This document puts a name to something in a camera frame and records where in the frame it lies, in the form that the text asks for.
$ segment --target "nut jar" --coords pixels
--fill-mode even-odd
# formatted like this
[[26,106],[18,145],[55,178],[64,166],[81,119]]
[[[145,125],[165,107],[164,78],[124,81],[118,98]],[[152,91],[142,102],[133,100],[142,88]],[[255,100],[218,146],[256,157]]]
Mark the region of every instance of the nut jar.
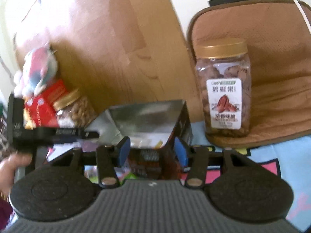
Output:
[[244,39],[200,40],[196,71],[206,134],[243,137],[249,133],[251,73]]
[[62,128],[86,127],[96,118],[93,107],[79,89],[54,102],[53,107],[56,111],[57,122]]

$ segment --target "metal rivet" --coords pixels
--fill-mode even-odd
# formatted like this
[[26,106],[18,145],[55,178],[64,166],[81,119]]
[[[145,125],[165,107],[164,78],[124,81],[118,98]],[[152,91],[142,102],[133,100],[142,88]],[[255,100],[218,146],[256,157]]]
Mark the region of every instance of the metal rivet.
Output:
[[192,187],[199,187],[203,184],[203,181],[198,178],[192,178],[187,180],[187,184]]
[[117,183],[117,180],[114,177],[106,177],[101,180],[103,185],[111,186]]

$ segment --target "stuffed toy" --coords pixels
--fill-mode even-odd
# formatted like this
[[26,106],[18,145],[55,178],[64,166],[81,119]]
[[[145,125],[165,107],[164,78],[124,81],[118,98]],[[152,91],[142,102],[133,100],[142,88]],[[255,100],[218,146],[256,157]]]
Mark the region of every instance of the stuffed toy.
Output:
[[52,83],[58,66],[49,45],[31,50],[24,60],[23,71],[17,71],[14,76],[17,85],[14,95],[30,98],[39,95]]

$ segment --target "brown cushion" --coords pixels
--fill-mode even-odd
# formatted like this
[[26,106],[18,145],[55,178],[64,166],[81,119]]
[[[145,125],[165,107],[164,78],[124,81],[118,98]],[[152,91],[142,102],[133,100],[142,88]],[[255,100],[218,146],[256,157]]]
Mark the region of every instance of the brown cushion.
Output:
[[[311,8],[305,3],[302,7],[310,20]],[[207,8],[192,20],[191,46],[199,39],[225,37],[242,37],[248,43],[251,130],[247,137],[207,136],[209,141],[242,148],[311,134],[311,36],[293,1],[225,4]]]

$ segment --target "pecan illustration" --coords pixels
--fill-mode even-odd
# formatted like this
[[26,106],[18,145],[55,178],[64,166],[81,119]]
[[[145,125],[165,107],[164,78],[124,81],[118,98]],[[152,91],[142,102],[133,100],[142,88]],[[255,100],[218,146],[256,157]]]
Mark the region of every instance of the pecan illustration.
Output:
[[237,108],[228,102],[228,104],[225,106],[225,111],[236,112]]
[[217,107],[216,110],[218,111],[218,113],[222,113],[225,111],[225,107],[228,105],[229,103],[229,98],[226,95],[223,95],[222,97],[220,97],[218,103],[217,103]]

